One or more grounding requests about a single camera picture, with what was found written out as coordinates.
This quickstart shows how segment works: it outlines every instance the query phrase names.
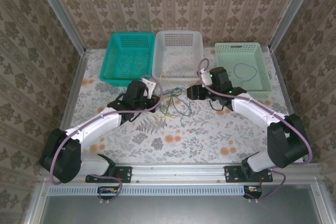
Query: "cable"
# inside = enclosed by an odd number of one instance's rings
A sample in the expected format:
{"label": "cable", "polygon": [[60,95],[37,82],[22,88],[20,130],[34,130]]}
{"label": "cable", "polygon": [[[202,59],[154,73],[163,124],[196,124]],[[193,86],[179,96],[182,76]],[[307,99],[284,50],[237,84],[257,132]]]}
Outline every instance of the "cable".
{"label": "cable", "polygon": [[183,118],[184,116],[190,116],[190,115],[193,113],[193,111],[192,111],[192,109],[191,109],[191,106],[190,106],[190,100],[189,100],[189,105],[188,105],[188,104],[186,104],[185,101],[179,99],[178,97],[175,97],[175,98],[178,99],[178,100],[180,100],[181,102],[183,102],[183,103],[187,106],[187,110],[186,110],[184,113],[182,113],[182,112],[180,112],[180,111],[177,109],[177,107],[175,106],[174,99],[173,99],[173,106],[174,106],[175,110],[176,110],[180,115],[182,115],[181,118],[180,118],[180,123],[181,123],[181,126],[184,127],[184,124],[182,123],[182,118]]}
{"label": "cable", "polygon": [[[115,181],[117,181],[117,182],[119,183],[119,190],[116,192],[116,194],[115,194],[111,199],[109,199],[109,201],[115,200],[115,199],[118,197],[118,195],[121,193],[121,189],[122,189],[122,181],[121,181],[121,179],[116,178],[116,177],[111,177],[111,176],[98,176],[98,175],[90,175],[90,176],[92,176],[92,177],[94,177],[94,178],[113,179],[113,180],[115,180]],[[98,198],[99,198],[100,200],[102,200],[102,198],[101,198],[101,193],[102,193],[103,191],[106,191],[106,190],[108,190],[108,188],[102,188],[102,189],[99,191],[99,193],[98,193]]]}
{"label": "cable", "polygon": [[311,147],[308,143],[308,141],[306,140],[306,138],[295,128],[293,127],[290,123],[288,123],[286,120],[284,120],[282,117],[278,116],[276,113],[274,113],[274,111],[270,110],[269,108],[267,108],[266,106],[262,105],[262,104],[259,104],[258,102],[254,101],[254,100],[250,100],[249,98],[246,98],[246,97],[240,97],[240,96],[236,96],[236,95],[230,95],[230,94],[222,94],[222,93],[219,93],[215,90],[212,90],[211,88],[209,88],[205,83],[204,81],[202,80],[202,77],[201,77],[201,65],[202,63],[206,61],[207,62],[207,66],[205,67],[204,70],[207,70],[208,67],[209,67],[209,60],[207,58],[203,58],[200,63],[198,64],[198,70],[197,70],[197,74],[198,74],[198,77],[202,83],[202,85],[208,90],[210,91],[211,93],[213,94],[216,94],[216,95],[219,95],[220,97],[227,97],[227,98],[231,98],[231,99],[235,99],[235,98],[238,98],[238,99],[241,99],[241,100],[245,100],[247,102],[251,102],[253,103],[254,105],[256,105],[257,107],[263,109],[264,111],[266,111],[267,113],[269,113],[270,115],[274,116],[276,119],[280,120],[283,124],[285,124],[287,127],[289,127],[294,133],[296,133],[300,138],[301,140],[304,142],[307,150],[308,150],[308,160],[305,161],[305,162],[301,162],[301,163],[293,163],[293,165],[306,165],[306,164],[309,164],[312,160],[312,150],[311,150]]}
{"label": "cable", "polygon": [[[178,96],[180,96],[183,92],[185,92],[185,89],[184,88],[179,88],[179,87],[176,87],[174,89],[168,89],[168,90],[165,90],[163,92],[163,106],[160,104],[160,111],[162,112],[162,114],[164,114],[165,116],[167,115],[168,113],[168,108],[169,108],[169,105],[171,104],[172,102],[172,98],[177,98]],[[170,98],[168,104],[165,104],[164,103],[164,99],[166,98]]]}
{"label": "cable", "polygon": [[238,66],[238,65],[244,65],[244,66],[248,66],[248,67],[251,67],[251,68],[254,68],[254,70],[256,71],[256,73],[254,74],[254,76],[252,76],[250,79],[248,79],[248,80],[246,80],[246,81],[242,81],[242,83],[240,84],[240,87],[242,87],[243,86],[243,83],[244,82],[247,82],[247,81],[250,81],[250,80],[252,80],[256,75],[257,75],[257,73],[258,73],[258,70],[255,68],[255,67],[253,67],[253,66],[250,66],[250,65],[248,65],[248,64],[245,64],[245,63],[238,63],[238,64],[236,64],[235,65],[235,67],[233,68],[233,73],[235,74],[235,76],[237,77],[237,78],[239,78],[239,79],[242,79],[241,77],[239,77],[237,74],[236,74],[236,67]]}
{"label": "cable", "polygon": [[141,113],[138,113],[134,118],[132,118],[132,120],[129,120],[129,121],[132,123],[135,119],[137,119],[139,117],[140,114]]}
{"label": "cable", "polygon": [[283,186],[283,184],[285,183],[287,177],[286,177],[286,175],[285,175],[284,173],[281,173],[281,172],[278,172],[278,171],[276,171],[276,170],[272,170],[272,169],[271,169],[271,171],[272,171],[273,173],[280,174],[281,176],[284,177],[284,179],[281,181],[280,185],[279,185],[277,188],[275,188],[270,194],[268,194],[268,195],[266,195],[266,196],[264,196],[264,197],[262,197],[262,198],[259,198],[259,199],[254,198],[251,194],[247,194],[247,193],[245,193],[245,195],[247,195],[247,196],[250,197],[251,199],[254,199],[255,202],[258,202],[258,201],[261,201],[261,200],[268,199],[268,198],[271,197],[273,194],[275,194],[275,193],[276,193],[276,192]]}
{"label": "cable", "polygon": [[260,175],[260,183],[259,183],[259,186],[261,187],[261,189],[263,188],[262,185],[263,184],[263,181],[262,181],[262,176]]}
{"label": "cable", "polygon": [[220,110],[217,110],[214,107],[212,107],[211,100],[209,100],[209,103],[210,103],[210,107],[215,111],[222,111],[224,109],[224,105],[222,105],[222,108]]}
{"label": "cable", "polygon": [[[156,84],[159,86],[160,88],[160,98],[159,98],[159,101],[156,103],[156,105],[154,105],[153,107],[149,108],[149,109],[145,109],[145,110],[123,110],[123,111],[111,111],[111,112],[108,112],[108,113],[105,113],[102,115],[102,117],[104,116],[108,116],[108,115],[112,115],[112,114],[122,114],[122,113],[143,113],[143,112],[149,112],[153,109],[155,109],[157,106],[160,105],[160,103],[162,102],[162,99],[163,99],[163,90],[162,90],[162,86],[161,84],[159,83],[158,80],[156,80],[154,77],[148,75],[148,74],[144,74],[142,78],[145,78],[145,77],[148,77],[148,78],[152,78]],[[61,184],[61,182],[56,182],[54,180],[54,169],[55,169],[55,164],[56,164],[56,160],[58,158],[58,155],[59,153],[61,152],[62,148],[64,147],[64,145],[71,139],[71,137],[73,137],[74,135],[76,135],[78,132],[84,130],[87,126],[89,126],[90,124],[94,123],[95,121],[101,119],[100,116],[96,117],[96,118],[93,118],[92,120],[90,120],[89,122],[87,122],[86,124],[84,124],[83,126],[81,126],[80,128],[78,128],[76,131],[70,133],[62,142],[61,144],[59,145],[59,147],[57,148],[56,152],[55,152],[55,155],[52,159],[52,162],[51,162],[51,166],[50,166],[50,181],[54,184],[54,185],[59,185]]]}

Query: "plastic basket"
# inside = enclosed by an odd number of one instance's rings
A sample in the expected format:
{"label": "plastic basket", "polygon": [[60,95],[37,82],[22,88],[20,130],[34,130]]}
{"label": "plastic basket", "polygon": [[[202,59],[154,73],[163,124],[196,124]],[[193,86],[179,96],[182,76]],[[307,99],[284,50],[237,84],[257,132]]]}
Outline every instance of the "plastic basket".
{"label": "plastic basket", "polygon": [[151,74],[154,44],[153,33],[112,34],[101,67],[100,80],[125,87],[143,74]]}
{"label": "plastic basket", "polygon": [[234,87],[242,87],[254,98],[272,91],[261,46],[256,42],[216,43],[216,63],[228,72]]}
{"label": "plastic basket", "polygon": [[203,59],[203,39],[198,31],[160,31],[156,34],[152,75],[161,81],[194,84]]}

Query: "white basket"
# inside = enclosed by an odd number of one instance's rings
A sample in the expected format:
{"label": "white basket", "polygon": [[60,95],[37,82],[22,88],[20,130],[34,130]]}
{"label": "white basket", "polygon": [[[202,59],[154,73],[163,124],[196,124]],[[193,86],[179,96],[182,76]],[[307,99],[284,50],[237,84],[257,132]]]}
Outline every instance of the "white basket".
{"label": "white basket", "polygon": [[203,59],[199,31],[160,31],[156,34],[152,75],[163,82],[194,84]]}

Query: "teal basket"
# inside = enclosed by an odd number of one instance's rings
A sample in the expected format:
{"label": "teal basket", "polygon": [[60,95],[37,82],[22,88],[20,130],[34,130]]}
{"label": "teal basket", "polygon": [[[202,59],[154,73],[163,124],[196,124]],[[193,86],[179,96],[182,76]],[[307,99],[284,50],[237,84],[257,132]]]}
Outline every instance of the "teal basket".
{"label": "teal basket", "polygon": [[272,92],[259,43],[216,43],[215,49],[217,66],[226,69],[234,87],[242,87],[254,98],[265,98]]}
{"label": "teal basket", "polygon": [[155,34],[114,33],[112,34],[100,80],[113,86],[126,87],[132,80],[152,73]]}

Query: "aluminum frame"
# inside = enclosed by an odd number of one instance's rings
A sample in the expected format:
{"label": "aluminum frame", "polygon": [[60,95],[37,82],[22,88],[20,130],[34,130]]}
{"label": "aluminum frame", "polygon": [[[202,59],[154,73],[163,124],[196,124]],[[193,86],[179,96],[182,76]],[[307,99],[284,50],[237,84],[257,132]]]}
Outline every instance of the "aluminum frame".
{"label": "aluminum frame", "polygon": [[63,4],[60,0],[48,0],[48,3],[51,5],[52,9],[54,10],[57,18],[63,25],[63,28],[67,32],[69,38],[72,41],[72,44],[78,51],[79,55],[84,55],[85,53],[85,43],[80,38],[80,35],[77,33],[70,17],[67,14]]}
{"label": "aluminum frame", "polygon": [[281,70],[280,70],[280,66],[279,66],[276,54],[275,54],[274,51],[271,51],[271,50],[270,50],[270,54],[271,54],[271,58],[272,58],[274,68],[275,68],[275,72],[276,72],[278,80],[279,80],[282,95],[283,95],[283,98],[284,98],[286,106],[287,106],[288,113],[293,114],[294,109],[293,109],[292,103],[291,103],[290,98],[289,98],[289,94],[288,94],[288,91],[287,91],[287,88],[286,88],[286,85],[285,85],[285,81],[283,80],[283,77],[282,77],[282,74],[281,74]]}
{"label": "aluminum frame", "polygon": [[[226,183],[224,166],[237,164],[118,164],[132,166],[132,179],[128,186],[225,186],[225,185],[257,185],[258,183]],[[336,223],[329,194],[323,184],[318,164],[305,166],[290,165],[281,170],[287,176],[286,185],[310,185],[317,209],[323,224]],[[265,185],[278,185],[282,176],[273,173],[274,181]],[[38,224],[41,221],[47,200],[49,172],[42,169],[37,187],[27,213],[25,224]],[[92,186],[116,185],[115,183],[85,183],[85,176],[77,176],[71,182],[59,186]]]}
{"label": "aluminum frame", "polygon": [[304,0],[290,0],[287,9],[285,10],[285,13],[281,18],[281,21],[274,31],[274,34],[269,42],[271,51],[275,51],[277,49],[303,1]]}
{"label": "aluminum frame", "polygon": [[63,114],[62,121],[59,127],[61,130],[70,128],[72,116],[75,111],[76,102],[77,102],[78,94],[79,94],[80,87],[81,87],[81,83],[82,83],[82,80],[85,74],[86,66],[88,64],[89,55],[90,55],[90,51],[87,50],[85,54],[79,58],[74,81],[72,82],[67,105],[64,109],[64,114]]}

